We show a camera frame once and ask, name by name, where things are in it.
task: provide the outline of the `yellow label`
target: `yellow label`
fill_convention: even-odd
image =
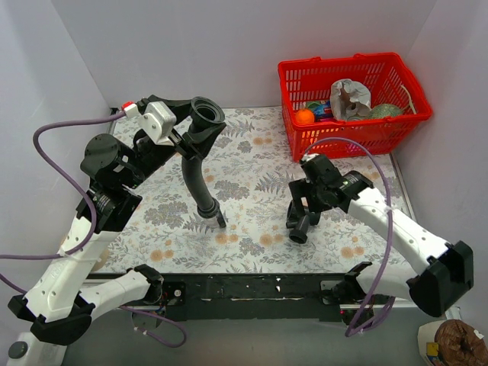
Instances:
[[[439,354],[439,344],[435,342],[427,343],[427,355],[437,357]]]

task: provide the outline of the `table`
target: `table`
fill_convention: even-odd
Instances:
[[[204,160],[204,179],[226,217],[227,228],[197,215],[197,206],[173,157],[136,193],[143,201],[117,240],[108,247],[98,273],[124,273],[147,263],[162,273],[342,273],[362,261],[379,263],[384,240],[340,209],[322,214],[306,244],[288,239],[285,227],[290,180],[303,177],[293,162],[281,108],[225,109],[226,129]],[[177,126],[186,131],[188,122]],[[132,144],[139,129],[121,120],[114,135]],[[392,202],[409,214],[400,180],[389,155],[377,156],[392,191]],[[366,175],[384,191],[367,157],[336,159],[343,173]],[[408,266],[395,250],[390,265]]]

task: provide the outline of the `green ball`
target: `green ball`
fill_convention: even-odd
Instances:
[[[368,120],[380,120],[385,117],[396,117],[402,115],[403,112],[394,104],[379,104],[368,114]]]

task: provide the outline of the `black bracket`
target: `black bracket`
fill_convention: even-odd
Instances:
[[[226,128],[225,124],[218,124],[201,132],[190,130],[184,133],[180,143],[175,145],[176,151],[185,159],[192,159],[195,156],[205,159],[224,128]]]
[[[152,305],[161,300],[163,283],[163,277],[161,274],[148,265],[138,265],[133,270],[135,272],[139,272],[142,276],[147,278],[147,281],[151,284],[146,296],[143,298],[143,302],[147,305]]]
[[[332,298],[336,303],[349,303],[357,300],[362,300],[366,296],[364,291],[359,286],[357,277],[360,273],[371,265],[371,262],[361,262],[356,265],[351,271],[344,275],[344,279],[339,282],[332,290],[323,291],[323,296]]]
[[[71,313],[64,319],[46,323],[46,318],[39,315],[37,318],[27,307],[24,295],[13,296],[8,302],[8,308],[14,315],[23,320],[32,322],[30,330],[42,342],[54,345],[71,345],[88,330],[92,324],[93,303],[87,303],[81,296],[76,295]]]
[[[430,266],[407,281],[413,302],[430,316],[442,316],[474,284],[473,250],[462,241],[446,246],[446,253],[430,258]]]

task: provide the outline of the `brown object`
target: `brown object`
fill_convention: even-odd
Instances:
[[[446,366],[487,366],[488,349],[474,328],[460,320],[446,320],[435,334]]]
[[[105,249],[101,254],[100,254],[100,261],[96,262],[92,268],[92,272],[98,271],[100,268],[102,268],[105,263],[107,263],[107,259],[110,256],[110,251],[108,249]]]

